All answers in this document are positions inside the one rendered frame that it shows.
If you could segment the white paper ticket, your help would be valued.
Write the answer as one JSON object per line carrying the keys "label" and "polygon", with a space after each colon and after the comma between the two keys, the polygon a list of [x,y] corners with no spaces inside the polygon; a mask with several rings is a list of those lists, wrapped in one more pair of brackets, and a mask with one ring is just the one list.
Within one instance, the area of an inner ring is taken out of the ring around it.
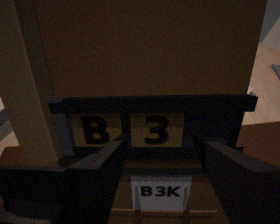
{"label": "white paper ticket", "polygon": [[186,211],[192,177],[130,177],[133,209]]}

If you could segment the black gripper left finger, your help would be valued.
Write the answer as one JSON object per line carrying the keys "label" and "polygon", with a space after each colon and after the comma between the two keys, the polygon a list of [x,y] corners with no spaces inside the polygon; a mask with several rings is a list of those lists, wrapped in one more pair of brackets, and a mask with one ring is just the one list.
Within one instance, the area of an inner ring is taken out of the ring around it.
{"label": "black gripper left finger", "polygon": [[121,134],[69,167],[0,165],[0,196],[66,207],[72,224],[107,224],[126,159]]}

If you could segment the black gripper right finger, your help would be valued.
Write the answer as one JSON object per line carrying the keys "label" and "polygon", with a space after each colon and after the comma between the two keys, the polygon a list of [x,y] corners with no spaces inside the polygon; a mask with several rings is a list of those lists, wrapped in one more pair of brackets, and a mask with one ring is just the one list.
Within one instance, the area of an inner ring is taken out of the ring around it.
{"label": "black gripper right finger", "polygon": [[200,134],[193,146],[230,224],[280,224],[280,167]]}

